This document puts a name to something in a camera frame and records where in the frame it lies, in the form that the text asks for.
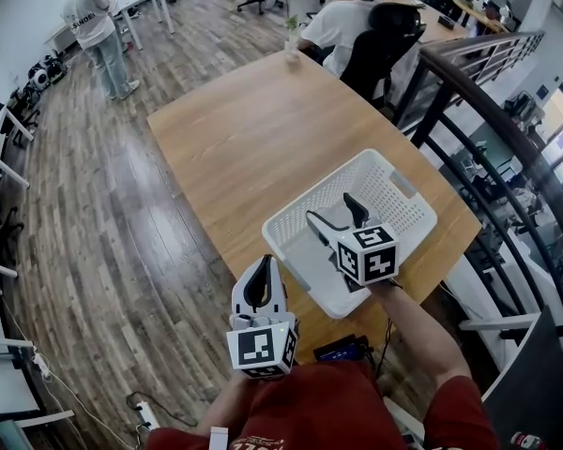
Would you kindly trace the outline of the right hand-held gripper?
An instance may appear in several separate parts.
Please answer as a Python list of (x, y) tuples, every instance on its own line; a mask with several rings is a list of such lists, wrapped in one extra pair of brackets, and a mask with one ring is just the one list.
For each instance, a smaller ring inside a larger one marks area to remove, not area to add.
[(338, 227), (311, 210), (306, 212), (306, 221), (318, 239), (330, 246), (336, 270), (347, 290), (354, 293), (398, 275), (399, 241), (388, 223), (364, 227), (370, 219), (369, 210), (348, 192), (342, 198), (354, 226), (361, 229)]

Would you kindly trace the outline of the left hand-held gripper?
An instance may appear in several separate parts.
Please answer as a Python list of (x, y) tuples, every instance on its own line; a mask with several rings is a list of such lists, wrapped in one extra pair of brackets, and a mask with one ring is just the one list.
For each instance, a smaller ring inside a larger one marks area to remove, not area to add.
[[(232, 330), (227, 336), (232, 368), (251, 379), (291, 372), (297, 350), (297, 320), (286, 310), (277, 260), (266, 254), (252, 263), (232, 291)], [(266, 316), (281, 313), (277, 316)]]

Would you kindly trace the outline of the white perforated plastic basket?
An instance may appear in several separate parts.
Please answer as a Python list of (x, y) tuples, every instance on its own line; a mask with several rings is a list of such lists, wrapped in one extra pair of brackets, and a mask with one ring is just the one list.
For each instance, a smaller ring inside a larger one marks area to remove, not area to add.
[(335, 268), (330, 246), (309, 228), (306, 212), (345, 205), (348, 192), (370, 212), (364, 227), (388, 223), (399, 241), (399, 267), (419, 247), (437, 222), (432, 207), (378, 152), (366, 149), (286, 204), (262, 227), (281, 262), (312, 300), (332, 319), (343, 319), (370, 295), (349, 292)]

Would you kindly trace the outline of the person's right forearm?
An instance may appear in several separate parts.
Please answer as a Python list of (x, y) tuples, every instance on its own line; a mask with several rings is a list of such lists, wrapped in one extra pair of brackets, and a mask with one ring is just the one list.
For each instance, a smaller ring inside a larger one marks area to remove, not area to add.
[(402, 288), (377, 282), (368, 289), (394, 322), (406, 347), (436, 388), (455, 377), (471, 378), (469, 366), (454, 338)]

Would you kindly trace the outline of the person's left forearm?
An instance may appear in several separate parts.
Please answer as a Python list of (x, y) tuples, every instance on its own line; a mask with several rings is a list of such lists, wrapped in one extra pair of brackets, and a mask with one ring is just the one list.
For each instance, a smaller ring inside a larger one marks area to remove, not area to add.
[(207, 409), (196, 433), (208, 436), (212, 427), (218, 427), (227, 428), (229, 436), (236, 437), (248, 419), (258, 385), (257, 380), (235, 373)]

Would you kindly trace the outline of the black device with blue screen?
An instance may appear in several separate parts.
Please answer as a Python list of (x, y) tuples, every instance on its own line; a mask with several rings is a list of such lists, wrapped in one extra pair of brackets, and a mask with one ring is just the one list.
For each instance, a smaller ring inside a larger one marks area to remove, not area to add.
[(354, 334), (342, 337), (313, 351), (318, 362), (372, 360), (373, 348), (365, 336)]

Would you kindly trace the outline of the wooden table with white legs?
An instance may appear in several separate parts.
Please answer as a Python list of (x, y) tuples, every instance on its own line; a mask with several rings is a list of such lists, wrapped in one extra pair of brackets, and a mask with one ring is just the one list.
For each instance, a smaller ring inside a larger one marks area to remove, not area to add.
[(147, 119), (214, 247), (235, 277), (269, 252), (263, 223), (366, 149), (385, 157), (437, 223), (400, 270), (422, 301), (479, 233), (479, 220), (379, 111), (306, 56), (276, 52), (209, 82)]

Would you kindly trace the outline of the person's red shirt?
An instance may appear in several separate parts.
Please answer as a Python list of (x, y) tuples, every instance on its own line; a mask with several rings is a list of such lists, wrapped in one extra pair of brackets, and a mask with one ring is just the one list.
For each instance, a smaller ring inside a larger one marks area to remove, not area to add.
[[(456, 376), (423, 420), (427, 450), (499, 450), (478, 387)], [(212, 450), (209, 435), (158, 428), (146, 450)], [(409, 450), (371, 372), (344, 361), (296, 367), (260, 381), (248, 412), (215, 450)]]

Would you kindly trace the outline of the white power strip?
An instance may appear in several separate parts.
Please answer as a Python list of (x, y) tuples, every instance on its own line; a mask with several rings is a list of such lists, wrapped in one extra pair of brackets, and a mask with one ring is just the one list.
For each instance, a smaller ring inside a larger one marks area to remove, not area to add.
[(141, 400), (138, 402), (135, 410), (140, 415), (142, 426), (148, 431), (153, 431), (160, 427), (159, 420), (147, 401)]

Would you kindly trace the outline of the black mesh office chair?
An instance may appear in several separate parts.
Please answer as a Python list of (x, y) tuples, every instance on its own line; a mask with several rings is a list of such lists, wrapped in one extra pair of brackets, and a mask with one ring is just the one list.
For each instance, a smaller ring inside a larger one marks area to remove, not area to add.
[(376, 109), (385, 105), (393, 67), (425, 32), (418, 10), (398, 3), (376, 5), (368, 16), (369, 29), (354, 43), (340, 80)]

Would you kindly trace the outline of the small glass vase with plant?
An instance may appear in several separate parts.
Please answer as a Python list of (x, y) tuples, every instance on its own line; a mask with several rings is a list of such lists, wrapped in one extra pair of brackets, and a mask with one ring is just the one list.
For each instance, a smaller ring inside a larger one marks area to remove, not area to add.
[(284, 42), (285, 58), (288, 63), (294, 64), (298, 61), (300, 40), (300, 22), (297, 15), (293, 15), (286, 20), (287, 39)]

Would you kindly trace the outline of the black stair railing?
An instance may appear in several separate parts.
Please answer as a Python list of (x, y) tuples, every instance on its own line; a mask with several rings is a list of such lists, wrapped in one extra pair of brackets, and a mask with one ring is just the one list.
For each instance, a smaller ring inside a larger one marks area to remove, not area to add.
[(405, 135), (442, 161), (486, 229), (487, 235), (477, 235), (465, 257), (494, 307), (504, 317), (549, 308), (563, 339), (563, 274), (555, 256), (507, 179), (448, 115), (450, 108), (467, 104), (490, 127), (521, 163), (522, 175), (548, 205), (563, 240), (563, 190), (554, 172), (506, 110), (474, 80), (484, 72), (483, 61), (496, 68), (495, 56), (502, 54), (512, 67), (534, 52), (542, 38), (541, 33), (515, 34), (476, 37), (470, 44), (452, 40), (423, 46), (393, 120), (401, 124), (409, 114), (415, 115)]

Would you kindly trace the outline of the long wooden desk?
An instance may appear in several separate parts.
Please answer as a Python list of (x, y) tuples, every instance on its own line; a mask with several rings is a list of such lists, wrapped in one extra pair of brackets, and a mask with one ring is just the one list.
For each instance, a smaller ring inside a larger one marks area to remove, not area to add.
[[(448, 29), (442, 25), (438, 21), (441, 13), (427, 4), (423, 4), (419, 0), (378, 0), (378, 2), (398, 3), (419, 7), (420, 18), (422, 22), (427, 25), (423, 36), (419, 39), (422, 44), (467, 38), (469, 35), (469, 31), (458, 22), (454, 24), (452, 29)], [(510, 31), (501, 22), (487, 19), (483, 13), (468, 7), (463, 2), (457, 1), (457, 7), (464, 12), (464, 18), (468, 17), (470, 20), (482, 23), (486, 27), (487, 33), (508, 33)]]

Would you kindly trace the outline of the dark grey desk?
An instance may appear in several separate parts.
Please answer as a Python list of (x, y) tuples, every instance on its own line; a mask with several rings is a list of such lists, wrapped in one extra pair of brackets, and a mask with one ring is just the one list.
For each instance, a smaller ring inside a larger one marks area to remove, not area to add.
[(548, 308), (530, 324), (482, 401), (500, 450), (524, 450), (512, 441), (517, 436), (557, 449), (563, 440), (563, 352)]

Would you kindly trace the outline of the clear bottle with red label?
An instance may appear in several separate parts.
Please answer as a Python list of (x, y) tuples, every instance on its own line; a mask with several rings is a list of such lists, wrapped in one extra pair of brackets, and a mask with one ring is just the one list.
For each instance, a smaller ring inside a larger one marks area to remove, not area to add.
[(512, 435), (510, 444), (517, 450), (547, 450), (546, 443), (540, 437), (521, 431)]

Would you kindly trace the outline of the white round device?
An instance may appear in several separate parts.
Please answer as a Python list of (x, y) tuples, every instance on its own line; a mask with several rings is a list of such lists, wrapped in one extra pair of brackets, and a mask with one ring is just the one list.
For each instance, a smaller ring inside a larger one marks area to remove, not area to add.
[(36, 63), (28, 71), (29, 83), (39, 92), (43, 92), (53, 81), (53, 71)]

